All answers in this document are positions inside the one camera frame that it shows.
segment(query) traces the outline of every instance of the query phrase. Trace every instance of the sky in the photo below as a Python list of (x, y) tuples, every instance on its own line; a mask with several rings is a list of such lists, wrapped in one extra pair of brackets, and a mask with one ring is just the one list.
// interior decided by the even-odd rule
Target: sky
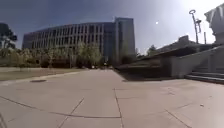
[[(18, 35), (16, 46), (20, 48), (24, 33), (46, 27), (134, 18), (136, 48), (145, 54), (151, 45), (159, 48), (186, 34), (195, 41), (191, 9), (202, 20), (207, 42), (213, 43), (215, 38), (204, 13), (222, 3), (222, 0), (0, 0), (0, 22), (7, 23)], [(199, 41), (204, 43), (203, 34), (199, 35)]]

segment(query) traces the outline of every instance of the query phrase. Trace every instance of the lamp post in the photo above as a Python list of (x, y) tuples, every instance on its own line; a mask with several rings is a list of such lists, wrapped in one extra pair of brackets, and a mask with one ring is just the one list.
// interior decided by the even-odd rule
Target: lamp post
[(198, 20), (198, 22), (196, 21), (195, 16), (194, 16), (195, 12), (196, 11), (193, 9), (193, 10), (190, 10), (189, 11), (189, 14), (192, 15), (192, 19), (193, 19), (193, 22), (194, 22), (195, 34), (196, 34), (196, 43), (198, 43), (198, 29), (197, 29), (197, 24), (198, 23), (200, 24), (200, 22), (199, 22), (199, 20)]

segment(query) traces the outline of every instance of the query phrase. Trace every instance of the grass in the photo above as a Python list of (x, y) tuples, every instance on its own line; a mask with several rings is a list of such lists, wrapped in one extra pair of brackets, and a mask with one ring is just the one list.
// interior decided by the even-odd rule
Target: grass
[(81, 69), (40, 69), (40, 70), (22, 69), (21, 71), (0, 72), (0, 81), (25, 79), (31, 77), (63, 74), (77, 71), (81, 71)]

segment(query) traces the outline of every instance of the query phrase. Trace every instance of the concrete plaza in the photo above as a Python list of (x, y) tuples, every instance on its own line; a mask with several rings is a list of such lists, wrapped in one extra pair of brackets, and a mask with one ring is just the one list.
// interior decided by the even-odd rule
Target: concrete plaza
[(0, 113), (8, 128), (223, 128), (223, 97), (218, 84), (92, 70), (0, 84)]

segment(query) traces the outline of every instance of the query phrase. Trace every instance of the modern building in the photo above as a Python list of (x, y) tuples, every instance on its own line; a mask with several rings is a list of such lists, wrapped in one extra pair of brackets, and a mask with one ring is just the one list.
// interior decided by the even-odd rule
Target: modern building
[(105, 58), (119, 62), (122, 54), (135, 54), (134, 20), (116, 18), (114, 22), (82, 23), (46, 28), (24, 35), (22, 48), (69, 47), (77, 50), (80, 42), (99, 46)]
[(205, 13), (218, 44), (224, 44), (224, 3)]

